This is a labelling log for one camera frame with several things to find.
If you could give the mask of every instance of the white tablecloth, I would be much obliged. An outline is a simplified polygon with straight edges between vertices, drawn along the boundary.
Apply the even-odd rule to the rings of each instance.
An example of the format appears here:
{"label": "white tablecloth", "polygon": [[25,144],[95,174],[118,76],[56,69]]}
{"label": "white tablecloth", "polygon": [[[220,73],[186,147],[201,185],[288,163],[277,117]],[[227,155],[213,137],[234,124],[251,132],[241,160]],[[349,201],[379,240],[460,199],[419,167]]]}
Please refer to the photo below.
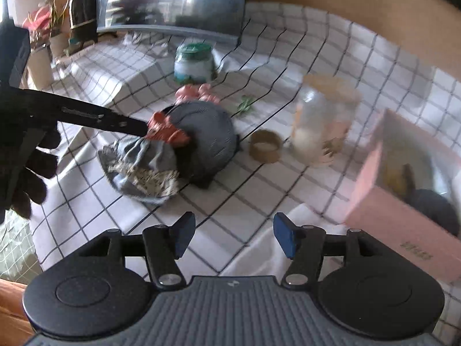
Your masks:
{"label": "white tablecloth", "polygon": [[[73,57],[48,91],[148,120],[174,100],[174,50],[183,42],[153,34],[136,45],[97,44]],[[178,261],[186,278],[222,273],[254,247],[276,211],[288,213],[306,203],[319,217],[340,223],[365,158],[362,147],[384,108],[461,152],[461,83],[333,14],[296,5],[248,4],[241,45],[216,44],[214,55],[220,72],[213,92],[232,113],[243,150],[209,189],[185,183],[179,195],[158,208],[120,196],[104,178],[96,150],[120,135],[60,123],[59,173],[47,181],[47,200],[34,206],[31,220],[44,269],[106,229],[141,233],[158,223],[171,225],[185,211],[197,218],[195,236]],[[248,136],[260,127],[289,136],[294,99],[308,72],[345,78],[363,93],[343,152],[321,169],[306,168],[288,153],[280,162],[260,165],[247,154]],[[236,116],[243,95],[254,97],[253,110]],[[127,264],[147,278],[141,258],[127,258]],[[436,335],[448,344],[459,328],[461,288],[443,288],[447,305]]]}

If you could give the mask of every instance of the green leaf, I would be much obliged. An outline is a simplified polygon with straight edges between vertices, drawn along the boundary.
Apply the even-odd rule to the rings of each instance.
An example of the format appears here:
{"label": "green leaf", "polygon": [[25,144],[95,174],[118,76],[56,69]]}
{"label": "green leaf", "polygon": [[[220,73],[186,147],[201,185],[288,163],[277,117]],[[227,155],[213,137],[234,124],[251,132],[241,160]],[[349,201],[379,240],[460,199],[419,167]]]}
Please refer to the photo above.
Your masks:
{"label": "green leaf", "polygon": [[243,95],[241,97],[241,103],[238,105],[237,113],[238,114],[243,114],[245,112],[248,112],[250,109],[252,109],[251,105],[252,105],[253,102],[254,102],[253,97]]}

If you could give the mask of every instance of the gray cloth bag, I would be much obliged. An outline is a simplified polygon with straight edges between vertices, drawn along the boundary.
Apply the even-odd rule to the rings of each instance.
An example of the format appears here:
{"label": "gray cloth bag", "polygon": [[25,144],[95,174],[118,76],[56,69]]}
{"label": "gray cloth bag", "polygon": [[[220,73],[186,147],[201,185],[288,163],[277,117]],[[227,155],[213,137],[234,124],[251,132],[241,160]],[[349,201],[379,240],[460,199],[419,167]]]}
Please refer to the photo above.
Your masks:
{"label": "gray cloth bag", "polygon": [[229,113],[222,106],[197,100],[168,108],[168,116],[190,137],[187,146],[175,149],[181,177],[207,188],[238,150],[238,136]]}
{"label": "gray cloth bag", "polygon": [[176,157],[168,143],[129,136],[99,150],[98,159],[122,195],[160,205],[178,192]]}

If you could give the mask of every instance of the potted plant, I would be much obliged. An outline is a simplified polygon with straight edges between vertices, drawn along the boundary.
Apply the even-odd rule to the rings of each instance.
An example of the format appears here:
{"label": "potted plant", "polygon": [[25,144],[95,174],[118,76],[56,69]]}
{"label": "potted plant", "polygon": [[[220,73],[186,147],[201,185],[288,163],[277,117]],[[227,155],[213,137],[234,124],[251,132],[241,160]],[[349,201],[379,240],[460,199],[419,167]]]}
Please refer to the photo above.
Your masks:
{"label": "potted plant", "polygon": [[22,27],[29,30],[31,55],[27,61],[27,72],[37,89],[44,89],[53,83],[51,56],[48,36],[50,24],[50,6],[41,6],[37,11],[29,13]]}
{"label": "potted plant", "polygon": [[50,6],[49,41],[53,58],[60,57],[63,50],[69,46],[67,35],[62,32],[62,25],[67,14],[69,1],[67,0],[62,8],[57,7],[56,0],[48,2]]}

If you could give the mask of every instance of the plant pot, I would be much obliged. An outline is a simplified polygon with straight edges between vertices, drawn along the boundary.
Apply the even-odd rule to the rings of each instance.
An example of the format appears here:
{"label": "plant pot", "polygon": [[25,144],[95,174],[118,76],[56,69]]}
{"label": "plant pot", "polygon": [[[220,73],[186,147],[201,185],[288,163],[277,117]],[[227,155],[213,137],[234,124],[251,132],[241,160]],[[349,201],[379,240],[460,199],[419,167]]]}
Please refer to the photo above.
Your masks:
{"label": "plant pot", "polygon": [[27,70],[38,90],[45,89],[54,82],[47,46],[41,46],[31,52]]}
{"label": "plant pot", "polygon": [[69,41],[65,33],[60,33],[50,38],[51,54],[54,59],[58,59],[63,55],[64,49],[69,46]]}

